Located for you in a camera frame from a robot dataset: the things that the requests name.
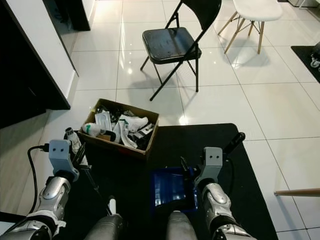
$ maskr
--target white chair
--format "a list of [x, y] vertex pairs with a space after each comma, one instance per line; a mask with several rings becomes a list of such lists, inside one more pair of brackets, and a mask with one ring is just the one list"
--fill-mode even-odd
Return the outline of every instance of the white chair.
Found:
[[[237, 34], [250, 26], [248, 34], [249, 36], [253, 28], [256, 29], [260, 34], [258, 45], [258, 54], [260, 54], [265, 22], [274, 21], [281, 17], [282, 8], [280, 4], [277, 2], [277, 0], [233, 0], [233, 4], [236, 12], [230, 17], [230, 19], [218, 33], [218, 35], [220, 35], [232, 21], [238, 21], [236, 31], [233, 34], [224, 53], [227, 53]], [[249, 20], [250, 23], [242, 27], [245, 20]]]

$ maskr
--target cardboard box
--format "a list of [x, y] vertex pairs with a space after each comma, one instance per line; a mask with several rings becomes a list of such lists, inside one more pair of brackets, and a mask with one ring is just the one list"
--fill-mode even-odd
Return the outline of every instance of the cardboard box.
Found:
[[[125, 104], [122, 104], [119, 102], [110, 101], [110, 100], [101, 99], [101, 98], [98, 100], [98, 102], [94, 106], [94, 109], [97, 109], [101, 105], [106, 107], [110, 111], [115, 111], [117, 109], [122, 109], [123, 111], [130, 110], [137, 117], [140, 117], [140, 118], [147, 117], [149, 119], [149, 122], [153, 123], [155, 127], [152, 132], [152, 135], [151, 135], [151, 138], [150, 138], [150, 141], [148, 143], [146, 150], [140, 150], [140, 149], [135, 149], [132, 147], [127, 147], [122, 144], [118, 144], [116, 142], [112, 142], [112, 141], [108, 141], [108, 140], [105, 140], [102, 138], [87, 135], [82, 131], [81, 127], [78, 132], [79, 137], [84, 142], [86, 142], [88, 144], [96, 145], [96, 146], [99, 146], [99, 147], [102, 147], [105, 149], [113, 149], [113, 150], [118, 151], [119, 153], [129, 155], [129, 156], [132, 156], [137, 159], [147, 160], [149, 152], [151, 150], [151, 147], [154, 143], [157, 130], [158, 130], [159, 114], [152, 112], [152, 111], [143, 110], [138, 107], [125, 105]], [[85, 120], [84, 124], [94, 123], [94, 122], [95, 122], [95, 112], [92, 111], [89, 113], [89, 116]]]

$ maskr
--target white wall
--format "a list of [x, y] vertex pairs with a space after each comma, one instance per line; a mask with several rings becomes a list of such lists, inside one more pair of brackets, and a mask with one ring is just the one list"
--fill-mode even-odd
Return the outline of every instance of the white wall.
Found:
[[67, 98], [75, 70], [57, 35], [43, 1], [6, 1], [54, 81]]
[[86, 18], [88, 19], [88, 21], [91, 17], [92, 10], [95, 5], [95, 1], [96, 0], [82, 0], [83, 8], [84, 8], [85, 15], [86, 15]]

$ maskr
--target white tile floor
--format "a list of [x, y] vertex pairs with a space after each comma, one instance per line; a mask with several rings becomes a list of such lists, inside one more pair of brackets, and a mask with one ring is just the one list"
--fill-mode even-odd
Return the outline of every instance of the white tile floor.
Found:
[[[267, 22], [260, 55], [258, 35], [242, 32], [227, 55], [235, 26], [217, 31], [235, 11], [223, 0], [220, 13], [200, 42], [200, 89], [184, 64], [153, 102], [159, 85], [142, 32], [159, 29], [177, 1], [100, 0], [92, 30], [78, 34], [72, 59], [80, 74], [70, 111], [56, 111], [42, 142], [61, 138], [66, 127], [79, 128], [98, 98], [160, 113], [160, 125], [235, 123], [247, 135], [245, 148], [280, 240], [318, 240], [320, 199], [275, 197], [275, 190], [320, 187], [320, 85], [291, 51], [292, 45], [320, 41], [320, 22], [304, 9], [281, 3], [283, 16]], [[187, 8], [181, 25], [195, 37], [196, 17]], [[165, 77], [173, 65], [160, 67]]]

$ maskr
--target black mat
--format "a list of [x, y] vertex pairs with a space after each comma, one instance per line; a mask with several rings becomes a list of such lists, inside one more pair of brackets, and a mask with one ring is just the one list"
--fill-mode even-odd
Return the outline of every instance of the black mat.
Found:
[[314, 76], [314, 78], [320, 83], [320, 71], [318, 68], [310, 66], [311, 63], [311, 52], [314, 46], [291, 46], [291, 49], [298, 56], [298, 58], [303, 62], [306, 68]]
[[[87, 146], [92, 175], [105, 198], [114, 195], [117, 212], [128, 221], [127, 239], [165, 240], [167, 219], [150, 216], [150, 170], [180, 165], [184, 156], [191, 166], [200, 164], [204, 147], [223, 148], [238, 132], [233, 124], [160, 127], [147, 164], [94, 146]], [[277, 235], [243, 145], [230, 156], [235, 167], [232, 212], [236, 220], [259, 240], [277, 240]], [[230, 166], [225, 164], [219, 183], [227, 191]], [[189, 214], [199, 240], [209, 240], [204, 212]], [[59, 239], [82, 240], [106, 212], [85, 174], [72, 185], [65, 209], [67, 227]]]

